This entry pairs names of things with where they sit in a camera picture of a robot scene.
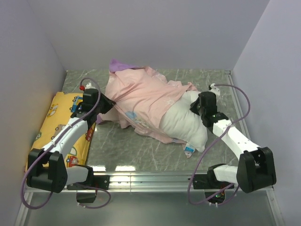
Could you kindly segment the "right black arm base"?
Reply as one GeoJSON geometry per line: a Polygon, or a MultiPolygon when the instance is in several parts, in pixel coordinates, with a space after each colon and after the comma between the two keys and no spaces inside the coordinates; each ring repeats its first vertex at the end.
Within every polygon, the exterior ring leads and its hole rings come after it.
{"type": "MultiPolygon", "coordinates": [[[[210,181],[209,176],[207,174],[196,174],[192,180],[192,188],[194,190],[221,190],[224,187],[230,185],[229,182],[220,182],[220,181],[210,181]]],[[[226,200],[225,191],[216,194],[211,199],[208,197],[213,195],[215,191],[208,192],[205,191],[205,199],[207,199],[208,204],[223,204],[226,200]]]]}

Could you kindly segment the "aluminium rail frame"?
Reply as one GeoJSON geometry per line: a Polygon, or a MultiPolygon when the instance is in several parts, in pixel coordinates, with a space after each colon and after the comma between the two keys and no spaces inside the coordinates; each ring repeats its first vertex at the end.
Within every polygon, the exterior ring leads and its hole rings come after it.
{"type": "MultiPolygon", "coordinates": [[[[95,129],[87,162],[95,176],[109,175],[111,195],[133,194],[135,202],[144,199],[143,193],[155,196],[160,203],[175,201],[177,193],[190,191],[205,196],[205,191],[194,190],[189,183],[199,155],[186,159],[179,145],[165,145],[157,140],[137,135],[132,129],[124,132],[115,123],[95,129]]],[[[238,158],[222,141],[205,155],[197,174],[206,174],[209,166],[238,164],[238,158]]],[[[251,194],[228,189],[225,203],[193,206],[204,214],[204,225],[228,226],[283,226],[275,188],[268,186],[251,194]]]]}

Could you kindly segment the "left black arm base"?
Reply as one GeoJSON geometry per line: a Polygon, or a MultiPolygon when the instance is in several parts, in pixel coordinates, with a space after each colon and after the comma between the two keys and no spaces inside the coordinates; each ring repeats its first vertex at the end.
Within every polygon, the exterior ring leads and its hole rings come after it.
{"type": "Polygon", "coordinates": [[[91,182],[77,182],[67,185],[66,189],[77,191],[76,200],[80,204],[93,203],[100,191],[108,191],[110,176],[98,175],[94,176],[91,182]]]}

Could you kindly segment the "white pillow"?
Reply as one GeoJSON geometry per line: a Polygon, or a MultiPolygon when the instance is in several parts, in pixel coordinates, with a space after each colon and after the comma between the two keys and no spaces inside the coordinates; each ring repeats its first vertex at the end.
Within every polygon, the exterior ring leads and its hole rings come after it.
{"type": "Polygon", "coordinates": [[[202,153],[208,139],[207,129],[201,117],[190,110],[198,95],[198,91],[186,91],[162,116],[159,128],[170,138],[184,141],[202,153]]]}

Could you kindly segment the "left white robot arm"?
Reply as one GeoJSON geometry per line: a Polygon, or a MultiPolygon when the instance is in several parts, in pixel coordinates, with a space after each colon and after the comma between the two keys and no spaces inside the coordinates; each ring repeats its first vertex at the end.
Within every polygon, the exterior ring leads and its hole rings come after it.
{"type": "Polygon", "coordinates": [[[94,171],[84,165],[65,166],[65,157],[82,136],[96,123],[98,114],[110,111],[115,102],[97,89],[86,89],[67,125],[48,144],[33,148],[28,155],[26,184],[53,193],[78,183],[83,189],[94,186],[94,171]]]}

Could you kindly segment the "yellow car print pillow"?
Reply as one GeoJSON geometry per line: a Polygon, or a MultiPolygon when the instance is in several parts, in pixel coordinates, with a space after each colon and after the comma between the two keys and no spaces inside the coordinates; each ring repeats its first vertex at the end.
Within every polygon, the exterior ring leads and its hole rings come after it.
{"type": "MultiPolygon", "coordinates": [[[[82,102],[81,93],[57,92],[42,127],[33,142],[32,149],[41,149],[52,141],[67,125],[71,114],[82,102]]],[[[90,143],[94,134],[95,124],[86,131],[72,146],[65,157],[65,166],[85,165],[90,143]]]]}

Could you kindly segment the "pink pillowcase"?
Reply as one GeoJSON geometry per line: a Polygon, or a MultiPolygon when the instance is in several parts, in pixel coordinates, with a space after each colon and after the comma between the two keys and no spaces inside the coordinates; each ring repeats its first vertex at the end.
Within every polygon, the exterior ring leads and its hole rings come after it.
{"type": "Polygon", "coordinates": [[[186,142],[170,138],[160,128],[167,110],[186,91],[197,91],[192,83],[168,81],[150,67],[109,73],[105,95],[116,102],[121,128],[132,126],[139,135],[152,137],[164,144],[186,142]]]}

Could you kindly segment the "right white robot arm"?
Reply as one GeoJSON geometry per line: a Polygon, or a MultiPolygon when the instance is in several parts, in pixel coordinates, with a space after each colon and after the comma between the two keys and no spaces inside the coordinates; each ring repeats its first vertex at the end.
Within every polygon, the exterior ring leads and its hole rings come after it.
{"type": "Polygon", "coordinates": [[[217,110],[216,94],[201,92],[190,110],[201,117],[203,125],[222,140],[238,158],[238,166],[217,164],[208,168],[207,182],[218,188],[223,182],[239,185],[250,193],[277,182],[273,152],[248,139],[223,113],[217,110]]]}

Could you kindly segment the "purple princess print pillowcase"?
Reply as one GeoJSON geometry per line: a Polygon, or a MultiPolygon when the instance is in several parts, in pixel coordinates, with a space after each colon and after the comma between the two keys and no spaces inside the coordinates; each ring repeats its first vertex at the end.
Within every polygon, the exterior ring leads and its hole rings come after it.
{"type": "MultiPolygon", "coordinates": [[[[130,65],[122,63],[116,59],[112,59],[109,63],[109,72],[115,73],[127,69],[140,69],[142,67],[136,65],[130,65]]],[[[96,124],[104,123],[105,121],[118,122],[118,112],[115,108],[110,109],[106,114],[98,114],[96,124]]]]}

